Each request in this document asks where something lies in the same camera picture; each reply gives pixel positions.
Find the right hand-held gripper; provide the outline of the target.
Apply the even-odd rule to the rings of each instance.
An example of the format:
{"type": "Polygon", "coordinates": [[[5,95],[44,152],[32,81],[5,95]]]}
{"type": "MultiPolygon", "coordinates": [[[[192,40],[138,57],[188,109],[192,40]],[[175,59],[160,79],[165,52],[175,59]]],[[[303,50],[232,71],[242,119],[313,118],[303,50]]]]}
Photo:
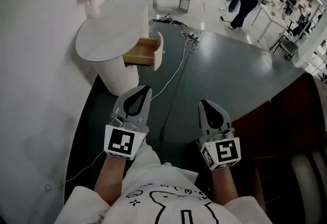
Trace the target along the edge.
{"type": "Polygon", "coordinates": [[[211,171],[231,167],[241,160],[240,139],[235,137],[229,114],[222,107],[202,99],[199,125],[203,135],[198,140],[200,153],[211,171]]]}

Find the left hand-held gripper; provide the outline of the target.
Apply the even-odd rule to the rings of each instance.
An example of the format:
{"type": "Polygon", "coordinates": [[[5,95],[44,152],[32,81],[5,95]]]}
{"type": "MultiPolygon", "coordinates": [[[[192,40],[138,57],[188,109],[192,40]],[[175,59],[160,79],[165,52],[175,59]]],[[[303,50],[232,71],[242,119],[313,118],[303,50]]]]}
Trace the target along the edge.
{"type": "Polygon", "coordinates": [[[133,160],[149,133],[147,123],[152,98],[150,86],[137,86],[120,95],[105,126],[104,152],[133,160]]]}

